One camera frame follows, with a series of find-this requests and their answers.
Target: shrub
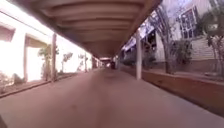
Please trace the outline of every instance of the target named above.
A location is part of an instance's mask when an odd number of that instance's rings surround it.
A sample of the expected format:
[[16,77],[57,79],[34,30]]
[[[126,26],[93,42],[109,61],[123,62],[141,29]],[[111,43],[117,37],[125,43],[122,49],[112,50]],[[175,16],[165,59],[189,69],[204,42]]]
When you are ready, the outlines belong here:
[[174,41],[171,47],[171,54],[175,56],[178,64],[188,64],[191,60],[192,44],[189,40]]

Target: walkway roof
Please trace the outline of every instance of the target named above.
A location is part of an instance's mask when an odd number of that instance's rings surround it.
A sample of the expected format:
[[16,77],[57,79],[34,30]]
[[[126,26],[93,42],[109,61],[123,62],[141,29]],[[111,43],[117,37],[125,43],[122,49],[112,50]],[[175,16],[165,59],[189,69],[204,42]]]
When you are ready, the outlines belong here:
[[95,57],[113,57],[161,0],[8,0]]

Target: white pillar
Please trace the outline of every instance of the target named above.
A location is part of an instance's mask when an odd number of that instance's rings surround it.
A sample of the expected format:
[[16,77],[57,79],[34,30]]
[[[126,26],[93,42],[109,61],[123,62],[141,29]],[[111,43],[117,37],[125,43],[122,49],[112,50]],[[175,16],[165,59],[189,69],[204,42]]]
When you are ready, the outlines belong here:
[[51,44],[51,82],[56,80],[55,62],[56,62],[56,41],[57,35],[54,33]]
[[135,33],[136,46],[137,46],[137,62],[136,62],[136,78],[137,80],[142,79],[142,45],[140,33],[137,30]]
[[87,57],[86,57],[86,52],[85,52],[85,72],[87,72],[87,63],[86,63]]
[[12,66],[13,73],[17,74],[20,78],[27,80],[27,64],[25,64],[24,59],[26,60],[26,49],[25,49],[25,37],[26,32],[23,28],[18,27],[15,30],[11,43],[13,44],[13,60],[14,66]]

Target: corridor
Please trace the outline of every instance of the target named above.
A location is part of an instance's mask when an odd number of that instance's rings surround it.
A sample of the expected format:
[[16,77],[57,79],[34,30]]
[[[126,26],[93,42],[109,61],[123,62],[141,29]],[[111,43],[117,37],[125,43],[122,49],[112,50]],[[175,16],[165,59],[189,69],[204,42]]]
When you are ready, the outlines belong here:
[[224,119],[149,83],[98,69],[0,99],[8,128],[223,128]]

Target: building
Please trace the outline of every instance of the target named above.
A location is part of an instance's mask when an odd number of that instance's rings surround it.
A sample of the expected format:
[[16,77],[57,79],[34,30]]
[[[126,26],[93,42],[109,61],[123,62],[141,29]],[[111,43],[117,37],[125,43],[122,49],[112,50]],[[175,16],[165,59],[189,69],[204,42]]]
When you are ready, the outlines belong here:
[[[26,81],[41,79],[44,60],[38,56],[41,48],[52,43],[53,31],[27,15],[18,7],[0,1],[0,73],[11,77],[17,74]],[[62,70],[63,56],[73,53],[64,64],[64,72],[76,72],[81,61],[78,55],[85,51],[60,35],[57,36],[59,55],[56,58],[57,71]],[[92,56],[87,53],[87,68],[92,68]]]

